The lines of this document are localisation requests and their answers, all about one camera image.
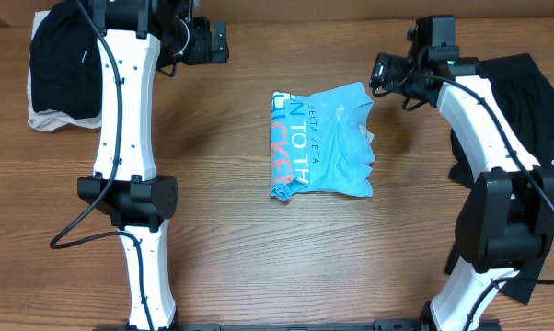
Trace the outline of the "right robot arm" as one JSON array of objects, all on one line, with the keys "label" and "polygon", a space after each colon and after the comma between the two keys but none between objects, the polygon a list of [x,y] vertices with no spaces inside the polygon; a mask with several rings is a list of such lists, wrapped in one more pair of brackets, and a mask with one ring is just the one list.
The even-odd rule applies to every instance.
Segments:
[{"label": "right robot arm", "polygon": [[502,293],[528,303],[554,239],[554,169],[517,139],[474,57],[456,44],[451,16],[421,17],[406,56],[380,53],[369,86],[402,95],[403,109],[437,108],[467,158],[473,186],[456,219],[443,289],[417,318],[379,319],[377,330],[496,330],[483,313]]}]

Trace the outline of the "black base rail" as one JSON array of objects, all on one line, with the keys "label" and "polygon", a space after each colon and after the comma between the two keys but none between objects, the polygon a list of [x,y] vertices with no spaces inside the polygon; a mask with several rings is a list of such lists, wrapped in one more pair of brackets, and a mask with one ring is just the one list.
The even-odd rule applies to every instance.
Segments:
[{"label": "black base rail", "polygon": [[367,324],[305,325],[174,325],[171,331],[433,331],[434,324],[422,319],[379,319]]}]

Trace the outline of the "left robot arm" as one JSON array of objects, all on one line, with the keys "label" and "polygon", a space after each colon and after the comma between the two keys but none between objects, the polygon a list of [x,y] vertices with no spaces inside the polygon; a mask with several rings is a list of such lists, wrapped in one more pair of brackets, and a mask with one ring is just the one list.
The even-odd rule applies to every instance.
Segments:
[{"label": "left robot arm", "polygon": [[180,63],[226,63],[226,25],[194,14],[197,2],[91,1],[102,74],[99,148],[78,196],[110,217],[128,269],[131,311],[126,330],[176,330],[178,308],[167,262],[167,231],[178,181],[159,175],[152,145],[156,74]]}]

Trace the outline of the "light blue printed t-shirt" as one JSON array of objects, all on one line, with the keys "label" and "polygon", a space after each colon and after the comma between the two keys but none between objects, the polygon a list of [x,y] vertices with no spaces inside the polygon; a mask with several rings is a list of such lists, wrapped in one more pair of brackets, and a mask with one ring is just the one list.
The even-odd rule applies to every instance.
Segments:
[{"label": "light blue printed t-shirt", "polygon": [[375,153],[367,120],[373,105],[360,82],[310,96],[275,92],[271,196],[281,201],[309,192],[371,197]]}]

